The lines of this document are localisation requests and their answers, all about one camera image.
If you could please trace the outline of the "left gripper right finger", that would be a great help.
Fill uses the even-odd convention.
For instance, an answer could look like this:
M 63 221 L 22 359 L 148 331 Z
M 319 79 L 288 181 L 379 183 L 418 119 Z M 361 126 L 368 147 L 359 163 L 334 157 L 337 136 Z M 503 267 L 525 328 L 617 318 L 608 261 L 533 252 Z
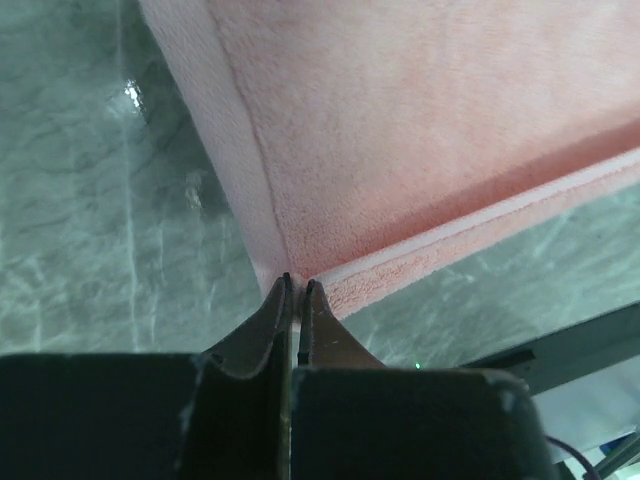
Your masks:
M 295 479 L 553 479 L 537 409 L 499 370 L 394 369 L 334 317 L 322 285 L 302 307 L 291 377 Z

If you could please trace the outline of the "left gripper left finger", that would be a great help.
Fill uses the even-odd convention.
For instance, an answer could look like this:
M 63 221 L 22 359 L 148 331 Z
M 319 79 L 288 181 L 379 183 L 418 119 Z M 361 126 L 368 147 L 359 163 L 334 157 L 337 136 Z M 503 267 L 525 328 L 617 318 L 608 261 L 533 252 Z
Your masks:
M 5 479 L 285 479 L 292 280 L 202 353 L 1 360 Z

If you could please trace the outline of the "pink towel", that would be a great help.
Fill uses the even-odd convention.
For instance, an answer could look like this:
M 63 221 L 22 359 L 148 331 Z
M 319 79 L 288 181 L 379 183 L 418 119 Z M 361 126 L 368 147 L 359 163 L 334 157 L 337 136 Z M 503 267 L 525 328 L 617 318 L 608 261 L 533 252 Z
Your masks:
M 145 1 L 262 291 L 346 317 L 639 179 L 635 1 Z

